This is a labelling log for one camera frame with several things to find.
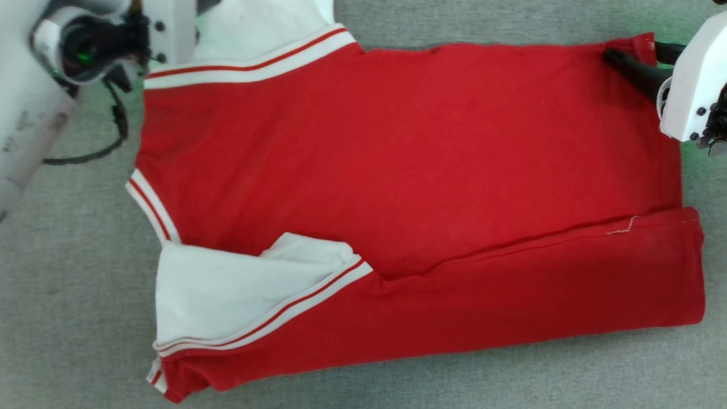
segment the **red and white t-shirt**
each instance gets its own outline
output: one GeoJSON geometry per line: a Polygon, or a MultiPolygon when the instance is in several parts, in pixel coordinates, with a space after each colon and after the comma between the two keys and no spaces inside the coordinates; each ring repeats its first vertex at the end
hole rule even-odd
{"type": "Polygon", "coordinates": [[[224,0],[145,82],[127,186],[164,243],[159,355],[208,386],[704,312],[676,141],[608,44],[364,51],[332,0],[224,0]]]}

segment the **gray fabric surface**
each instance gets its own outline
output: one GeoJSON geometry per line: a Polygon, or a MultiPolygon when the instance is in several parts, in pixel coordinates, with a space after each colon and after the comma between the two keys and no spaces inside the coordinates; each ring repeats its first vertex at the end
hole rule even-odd
{"type": "MultiPolygon", "coordinates": [[[[339,0],[367,46],[448,41],[580,43],[656,31],[688,41],[709,0],[339,0]]],[[[123,189],[134,133],[112,157],[44,168],[0,228],[0,408],[170,408],[144,377],[154,358],[159,245],[123,189]]],[[[57,155],[114,137],[100,87],[57,155]]],[[[192,396],[187,408],[727,408],[727,158],[683,149],[688,205],[707,244],[701,325],[339,368],[192,396]]]]}

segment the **red stripe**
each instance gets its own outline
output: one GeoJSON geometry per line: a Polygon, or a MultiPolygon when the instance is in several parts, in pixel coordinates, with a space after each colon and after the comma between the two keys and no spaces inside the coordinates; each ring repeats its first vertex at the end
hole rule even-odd
{"type": "Polygon", "coordinates": [[[159,73],[151,74],[148,78],[154,79],[154,78],[158,78],[160,76],[186,74],[186,73],[193,73],[193,72],[199,72],[199,71],[254,71],[254,70],[259,70],[261,68],[267,67],[268,65],[275,64],[279,61],[285,60],[288,57],[296,55],[297,53],[304,51],[306,49],[309,49],[312,46],[335,36],[336,34],[343,33],[344,31],[346,31],[345,28],[339,28],[337,30],[331,31],[330,33],[325,34],[321,37],[318,37],[317,39],[311,41],[310,43],[308,43],[304,46],[298,47],[290,52],[286,52],[285,54],[283,54],[279,57],[275,57],[272,60],[265,61],[264,63],[258,64],[258,65],[253,65],[253,66],[249,66],[249,67],[231,67],[228,65],[209,65],[209,66],[202,66],[202,67],[179,68],[177,70],[162,71],[159,73]]]}
{"type": "Polygon", "coordinates": [[[166,230],[166,227],[164,227],[164,223],[162,223],[161,217],[159,217],[159,213],[156,212],[156,209],[154,209],[154,206],[152,206],[151,202],[149,201],[149,198],[146,197],[146,195],[141,190],[139,185],[137,185],[137,183],[134,182],[133,179],[129,180],[129,183],[131,183],[132,186],[134,186],[134,189],[136,189],[139,196],[141,196],[141,198],[144,199],[144,202],[146,202],[146,205],[149,206],[149,208],[151,209],[151,212],[154,213],[154,217],[156,217],[156,221],[159,222],[159,225],[161,226],[161,230],[164,232],[164,237],[166,237],[167,240],[171,240],[172,236],[169,235],[169,232],[166,230]]]}
{"type": "MultiPolygon", "coordinates": [[[[282,314],[283,314],[283,313],[284,313],[285,311],[288,311],[288,310],[289,310],[290,308],[292,308],[292,307],[296,306],[297,304],[300,304],[300,303],[302,303],[303,301],[309,300],[309,299],[311,299],[311,298],[315,297],[316,295],[318,295],[318,294],[322,293],[322,292],[323,292],[323,291],[325,291],[325,290],[326,290],[326,289],[327,289],[328,287],[331,287],[331,286],[332,286],[332,285],[333,285],[333,284],[334,284],[334,283],[335,283],[336,281],[338,281],[339,279],[341,279],[341,278],[342,278],[343,276],[345,276],[346,274],[348,274],[348,273],[352,272],[353,270],[356,270],[356,269],[357,269],[358,267],[360,267],[360,266],[361,266],[362,264],[364,264],[364,260],[363,260],[363,259],[362,259],[362,260],[360,260],[360,261],[359,261],[358,263],[356,263],[356,264],[355,264],[355,265],[354,265],[353,267],[351,267],[351,268],[349,268],[348,270],[346,270],[346,271],[342,272],[341,274],[339,274],[339,275],[338,275],[338,276],[337,276],[336,278],[334,278],[333,280],[331,280],[331,282],[329,282],[328,284],[326,284],[326,285],[324,285],[323,287],[319,288],[319,289],[318,289],[317,291],[315,291],[314,293],[308,294],[307,296],[305,296],[305,297],[303,297],[303,298],[299,298],[299,299],[297,299],[296,301],[293,301],[292,303],[290,303],[290,304],[286,305],[286,306],[285,306],[285,307],[283,307],[283,308],[282,308],[282,309],[281,309],[280,311],[278,311],[278,313],[277,313],[277,314],[273,315],[273,316],[272,316],[272,317],[271,317],[271,318],[270,318],[270,319],[269,319],[268,321],[265,321],[265,322],[264,322],[264,323],[262,323],[262,324],[261,324],[261,325],[260,325],[259,327],[255,328],[254,330],[252,330],[252,331],[248,332],[247,334],[245,334],[245,335],[241,336],[240,338],[237,338],[237,339],[236,339],[236,340],[234,340],[234,341],[229,341],[229,342],[226,342],[226,343],[224,343],[224,344],[220,344],[220,345],[212,345],[212,346],[226,346],[226,345],[234,344],[235,342],[241,341],[241,340],[243,340],[243,339],[245,339],[245,338],[248,338],[248,337],[249,337],[249,336],[251,336],[251,335],[254,335],[255,333],[259,332],[259,331],[260,331],[261,329],[263,329],[264,327],[267,327],[267,326],[268,326],[268,325],[269,325],[269,324],[270,324],[271,322],[273,322],[273,321],[275,321],[276,319],[278,319],[278,318],[279,318],[279,317],[280,317],[280,316],[281,316],[281,315],[282,315],[282,314]]],[[[177,345],[183,345],[183,344],[192,344],[192,343],[191,343],[191,342],[180,342],[180,343],[178,343],[178,344],[174,344],[174,345],[168,346],[168,347],[166,347],[165,349],[161,349],[161,350],[159,350],[159,351],[160,351],[160,352],[165,352],[165,351],[169,351],[169,350],[170,350],[171,348],[174,348],[174,347],[175,347],[175,346],[177,346],[177,345]]]]}
{"type": "Polygon", "coordinates": [[[156,383],[159,382],[159,378],[161,378],[161,369],[156,371],[156,375],[154,376],[154,379],[151,380],[151,384],[156,386],[156,383]]]}

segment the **robotic arm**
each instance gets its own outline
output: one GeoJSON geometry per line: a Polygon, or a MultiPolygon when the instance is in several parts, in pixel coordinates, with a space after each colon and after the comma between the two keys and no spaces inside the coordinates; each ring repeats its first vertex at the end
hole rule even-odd
{"type": "MultiPolygon", "coordinates": [[[[0,106],[0,222],[72,117],[79,92],[99,81],[128,92],[151,61],[188,62],[197,15],[220,1],[0,0],[0,90],[10,96],[0,106]]],[[[673,70],[613,49],[604,57],[656,102],[663,133],[695,140],[714,156],[727,152],[726,49],[724,12],[685,47],[656,44],[658,59],[673,70]]],[[[114,114],[119,124],[123,110],[116,106],[114,114]]]]}

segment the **black cable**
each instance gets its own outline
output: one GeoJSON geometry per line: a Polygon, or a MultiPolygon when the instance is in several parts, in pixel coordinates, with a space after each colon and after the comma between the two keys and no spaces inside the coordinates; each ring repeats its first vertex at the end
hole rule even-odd
{"type": "Polygon", "coordinates": [[[107,79],[102,80],[102,82],[111,94],[113,102],[115,103],[115,105],[111,107],[111,113],[113,114],[113,121],[116,123],[116,128],[119,130],[119,137],[114,143],[112,143],[108,147],[101,149],[98,152],[94,152],[93,154],[70,158],[43,159],[43,164],[47,164],[49,166],[65,166],[67,164],[84,164],[90,161],[101,159],[110,155],[111,152],[114,152],[116,149],[120,148],[121,145],[124,144],[124,141],[129,138],[129,120],[126,116],[126,107],[124,107],[124,103],[121,102],[119,94],[116,93],[116,90],[113,88],[111,83],[107,79]]]}

